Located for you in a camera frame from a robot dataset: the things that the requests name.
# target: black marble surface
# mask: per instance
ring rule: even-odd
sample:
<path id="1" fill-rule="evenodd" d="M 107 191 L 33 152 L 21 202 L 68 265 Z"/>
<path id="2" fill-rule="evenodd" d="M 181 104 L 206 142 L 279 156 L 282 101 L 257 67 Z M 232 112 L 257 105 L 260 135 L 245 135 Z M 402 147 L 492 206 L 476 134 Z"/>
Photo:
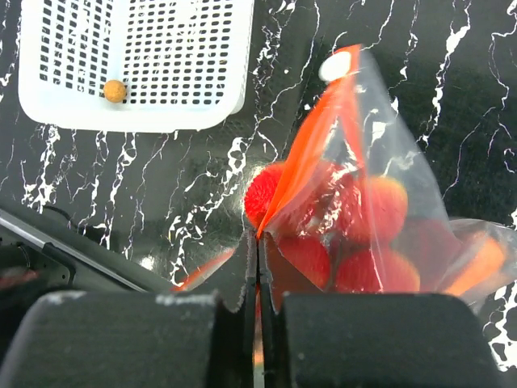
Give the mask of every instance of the black marble surface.
<path id="1" fill-rule="evenodd" d="M 19 27 L 20 0 L 3 2 L 0 195 L 65 210 L 80 233 L 171 281 L 237 246 L 247 184 L 287 156 L 324 90 L 319 65 L 349 44 L 375 56 L 449 214 L 517 226 L 516 1 L 255 0 L 244 108 L 215 128 L 170 134 L 28 119 L 17 95 Z M 513 284 L 481 311 L 499 367 L 515 381 L 516 306 Z"/>

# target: small brown ball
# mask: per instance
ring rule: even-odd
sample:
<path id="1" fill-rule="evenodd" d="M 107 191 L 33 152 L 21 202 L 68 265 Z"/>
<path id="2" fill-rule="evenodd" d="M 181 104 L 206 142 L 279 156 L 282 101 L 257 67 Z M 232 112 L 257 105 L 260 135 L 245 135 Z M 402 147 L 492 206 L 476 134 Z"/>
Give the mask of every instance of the small brown ball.
<path id="1" fill-rule="evenodd" d="M 104 85 L 104 96 L 111 103 L 119 103 L 126 96 L 126 86 L 121 81 L 112 79 Z"/>

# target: orange bag edge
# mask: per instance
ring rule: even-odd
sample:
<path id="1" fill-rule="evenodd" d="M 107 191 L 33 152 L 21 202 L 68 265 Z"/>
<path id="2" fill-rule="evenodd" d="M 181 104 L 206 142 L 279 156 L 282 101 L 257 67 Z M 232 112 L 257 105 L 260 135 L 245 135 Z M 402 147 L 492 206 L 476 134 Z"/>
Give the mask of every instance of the orange bag edge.
<path id="1" fill-rule="evenodd" d="M 314 169 L 316 168 L 317 163 L 319 162 L 321 155 L 318 158 L 311 158 L 306 164 L 300 165 L 298 163 L 301 155 L 304 152 L 305 146 L 308 143 L 308 139 L 311 137 L 313 130 L 315 129 L 315 125 L 317 122 L 321 123 L 321 118 L 323 117 L 325 121 L 334 122 L 335 116 L 326 115 L 325 110 L 329 106 L 329 102 L 334 99 L 334 97 L 343 89 L 343 86 L 346 85 L 345 82 L 350 83 L 350 76 L 353 75 L 359 70 L 359 53 L 360 53 L 360 44 L 355 44 L 353 46 L 349 46 L 346 48 L 341 48 L 337 50 L 335 53 L 340 52 L 348 52 L 351 55 L 351 65 L 347 74 L 344 74 L 343 77 L 336 79 L 331 82 L 329 86 L 326 88 L 320 100 L 314 106 L 312 111 L 307 115 L 304 122 L 302 123 L 298 134 L 294 142 L 292 143 L 291 151 L 289 152 L 288 158 L 285 161 L 284 172 L 280 177 L 280 181 L 275 190 L 275 194 L 271 199 L 271 203 L 267 208 L 266 215 L 262 219 L 260 226 L 258 227 L 256 237 L 260 238 L 262 232 L 267 226 L 267 223 L 288 204 L 296 195 L 303 189 L 303 187 L 307 184 L 310 177 L 312 176 Z M 347 108 L 352 109 L 351 117 L 347 117 L 344 115 L 347 123 L 353 122 L 350 128 L 345 128 L 345 134 L 351 139 L 351 147 L 357 155 L 358 163 L 362 164 L 363 156 L 360 147 L 360 136 L 359 131 L 357 131 L 357 121 L 355 118 L 357 117 L 355 96 L 353 91 L 351 93 L 351 101 L 352 103 L 347 106 Z M 316 137 L 316 144 L 311 144 L 311 147 L 315 149 L 319 149 L 324 145 L 324 142 L 327 137 L 327 132 L 319 131 L 319 134 Z M 293 183 L 293 177 L 298 174 L 298 179 L 295 183 Z"/>

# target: white plastic basket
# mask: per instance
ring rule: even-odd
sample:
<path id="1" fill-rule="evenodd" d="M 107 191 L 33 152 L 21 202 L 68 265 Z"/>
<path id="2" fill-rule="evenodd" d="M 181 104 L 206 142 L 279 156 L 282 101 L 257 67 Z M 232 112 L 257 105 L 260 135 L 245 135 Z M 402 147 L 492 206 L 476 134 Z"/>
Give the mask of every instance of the white plastic basket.
<path id="1" fill-rule="evenodd" d="M 244 103 L 253 0 L 23 0 L 19 99 L 64 128 L 206 129 Z M 122 103 L 103 86 L 127 87 Z"/>

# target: basket grid holes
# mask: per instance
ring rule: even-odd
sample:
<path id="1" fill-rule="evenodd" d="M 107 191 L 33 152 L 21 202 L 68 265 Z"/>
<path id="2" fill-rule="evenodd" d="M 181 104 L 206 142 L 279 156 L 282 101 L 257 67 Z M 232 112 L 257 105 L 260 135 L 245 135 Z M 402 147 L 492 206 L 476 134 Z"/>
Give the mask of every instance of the basket grid holes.
<path id="1" fill-rule="evenodd" d="M 112 2 L 44 0 L 40 79 L 103 97 Z M 224 95 L 231 0 L 191 0 L 187 20 L 176 4 L 131 0 L 124 103 L 217 104 Z"/>
<path id="2" fill-rule="evenodd" d="M 103 97 L 113 0 L 44 0 L 40 79 Z"/>
<path id="3" fill-rule="evenodd" d="M 208 105 L 224 95 L 233 4 L 191 1 L 183 15 L 176 4 L 131 1 L 124 103 Z"/>

